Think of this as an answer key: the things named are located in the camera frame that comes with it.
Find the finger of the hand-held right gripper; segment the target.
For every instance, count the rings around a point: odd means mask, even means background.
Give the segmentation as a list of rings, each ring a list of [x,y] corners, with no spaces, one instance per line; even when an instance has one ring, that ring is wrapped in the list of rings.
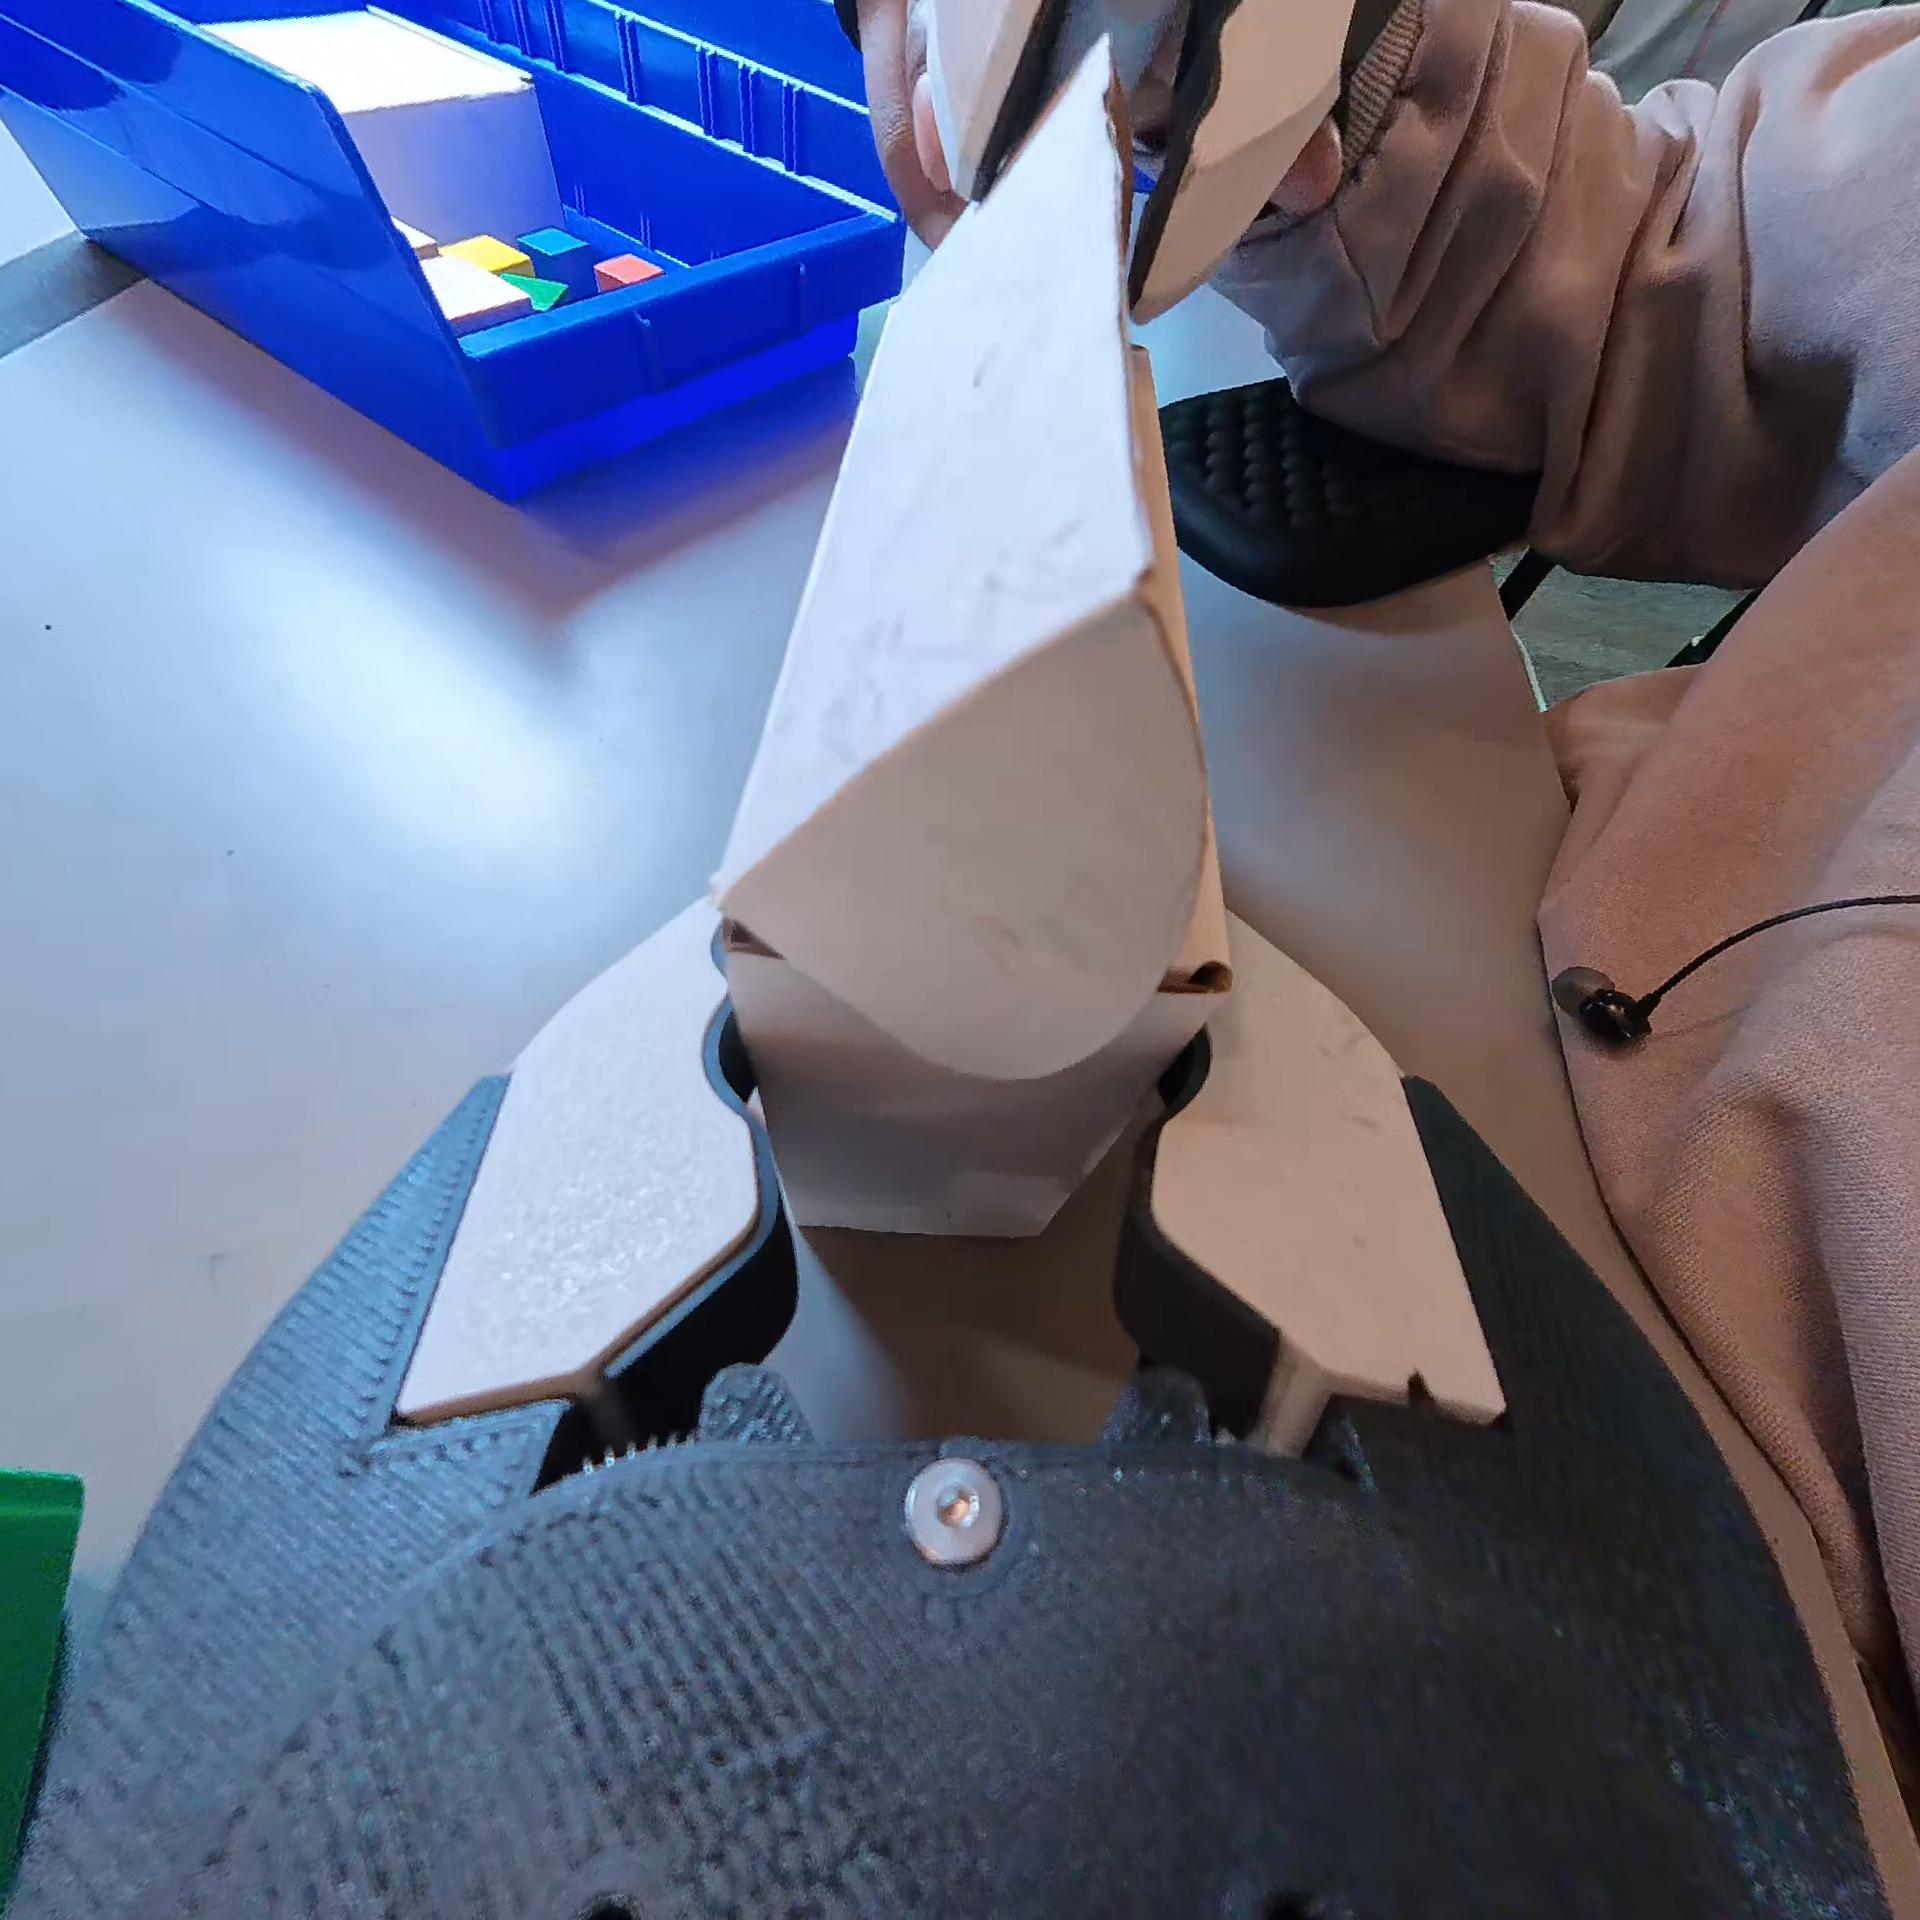
[[[1214,276],[1389,18],[1388,2],[1190,2],[1126,301],[1148,323]]]
[[[1109,31],[1105,2],[930,2],[925,75],[951,190],[982,200],[1077,64]]]

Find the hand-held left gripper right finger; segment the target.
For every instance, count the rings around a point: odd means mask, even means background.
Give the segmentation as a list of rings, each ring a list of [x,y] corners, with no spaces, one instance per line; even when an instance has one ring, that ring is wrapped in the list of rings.
[[[1116,1428],[1303,1453],[1333,1402],[1491,1426],[1503,1389],[1398,1064],[1237,917],[1222,983],[1158,1079],[1114,1263],[1139,1349]]]

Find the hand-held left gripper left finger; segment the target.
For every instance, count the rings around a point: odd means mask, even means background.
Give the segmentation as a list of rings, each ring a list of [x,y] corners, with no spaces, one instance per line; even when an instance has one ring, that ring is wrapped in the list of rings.
[[[562,1402],[589,1448],[690,1432],[765,1360],[799,1275],[709,903],[517,1058],[425,1310],[409,1426]]]

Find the white cardboard mailer box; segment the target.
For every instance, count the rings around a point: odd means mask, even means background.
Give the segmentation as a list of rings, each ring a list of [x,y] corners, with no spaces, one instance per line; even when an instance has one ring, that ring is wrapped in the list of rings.
[[[331,100],[397,223],[442,244],[562,229],[537,85],[518,69],[378,6],[207,30]]]
[[[713,898],[805,1230],[1030,1237],[1233,990],[1100,39],[882,327]]]

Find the green plastic bin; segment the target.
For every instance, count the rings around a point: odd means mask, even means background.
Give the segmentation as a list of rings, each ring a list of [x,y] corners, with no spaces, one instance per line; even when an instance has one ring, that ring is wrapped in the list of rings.
[[[3,1893],[15,1871],[58,1678],[83,1510],[83,1479],[3,1469]]]

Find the blue plastic bin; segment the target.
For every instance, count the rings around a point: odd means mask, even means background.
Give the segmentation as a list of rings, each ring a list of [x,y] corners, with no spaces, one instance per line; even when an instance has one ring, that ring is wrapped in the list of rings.
[[[561,226],[662,275],[457,333],[322,87],[217,28],[321,4],[5,4],[5,120],[86,237],[499,498],[853,355],[898,294],[837,4],[385,4],[532,85]]]

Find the person's right hand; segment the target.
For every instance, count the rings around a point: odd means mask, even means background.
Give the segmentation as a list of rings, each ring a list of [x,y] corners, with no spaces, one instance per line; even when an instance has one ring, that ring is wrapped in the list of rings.
[[[967,210],[954,190],[929,80],[929,4],[854,2],[879,170],[910,230],[937,248]]]

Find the black textured pad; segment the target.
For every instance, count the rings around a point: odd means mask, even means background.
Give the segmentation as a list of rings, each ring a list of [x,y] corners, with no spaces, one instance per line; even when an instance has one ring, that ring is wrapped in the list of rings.
[[[1358,607],[1486,562],[1540,490],[1313,415],[1283,378],[1164,404],[1158,431],[1182,554],[1273,607]]]

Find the person's pink hoodie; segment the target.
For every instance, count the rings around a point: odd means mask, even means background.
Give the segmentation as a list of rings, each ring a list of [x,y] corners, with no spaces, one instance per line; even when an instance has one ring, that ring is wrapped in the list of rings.
[[[1606,1206],[1812,1527],[1839,1615],[1916,1725],[1917,456],[1762,591],[1701,667],[1547,716],[1571,795],[1553,970],[1681,983],[1651,1036],[1567,1036]]]

